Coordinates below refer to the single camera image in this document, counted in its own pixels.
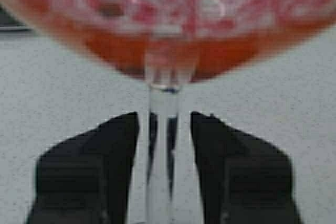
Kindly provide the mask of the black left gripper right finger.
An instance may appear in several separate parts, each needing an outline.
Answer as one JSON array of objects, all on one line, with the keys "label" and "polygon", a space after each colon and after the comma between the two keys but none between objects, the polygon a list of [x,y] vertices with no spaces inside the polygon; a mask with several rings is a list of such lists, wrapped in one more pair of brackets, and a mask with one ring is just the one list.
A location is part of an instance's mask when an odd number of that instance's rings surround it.
[{"label": "black left gripper right finger", "polygon": [[213,115],[191,113],[205,223],[301,223],[289,156]]}]

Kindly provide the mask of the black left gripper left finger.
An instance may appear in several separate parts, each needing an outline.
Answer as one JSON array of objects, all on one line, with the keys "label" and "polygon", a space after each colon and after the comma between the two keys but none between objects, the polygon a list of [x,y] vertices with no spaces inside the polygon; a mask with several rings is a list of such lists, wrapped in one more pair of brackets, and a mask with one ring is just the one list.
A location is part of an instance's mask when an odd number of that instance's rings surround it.
[{"label": "black left gripper left finger", "polygon": [[138,134],[138,115],[131,112],[41,154],[26,222],[126,223]]}]

